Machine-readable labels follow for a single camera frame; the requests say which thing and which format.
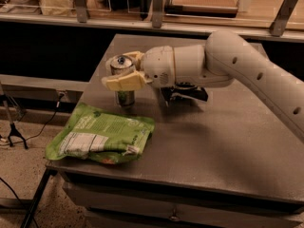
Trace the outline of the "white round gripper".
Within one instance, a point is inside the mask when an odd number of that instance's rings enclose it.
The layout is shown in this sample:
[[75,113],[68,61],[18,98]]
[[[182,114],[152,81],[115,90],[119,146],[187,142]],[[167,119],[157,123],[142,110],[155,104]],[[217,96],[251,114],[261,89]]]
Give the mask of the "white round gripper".
[[103,77],[102,84],[111,91],[135,91],[150,84],[155,88],[173,86],[175,83],[174,53],[170,46],[153,47],[146,53],[131,51],[130,57],[137,70],[129,74]]

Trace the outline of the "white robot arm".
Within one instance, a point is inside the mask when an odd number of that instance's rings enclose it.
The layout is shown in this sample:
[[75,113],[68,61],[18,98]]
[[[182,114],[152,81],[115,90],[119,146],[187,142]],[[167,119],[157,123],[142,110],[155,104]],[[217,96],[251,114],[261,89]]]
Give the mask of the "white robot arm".
[[207,87],[237,80],[249,88],[304,142],[304,83],[272,63],[231,31],[212,33],[188,47],[153,47],[110,58],[102,84],[111,91],[159,88],[166,101],[177,96],[205,101]]

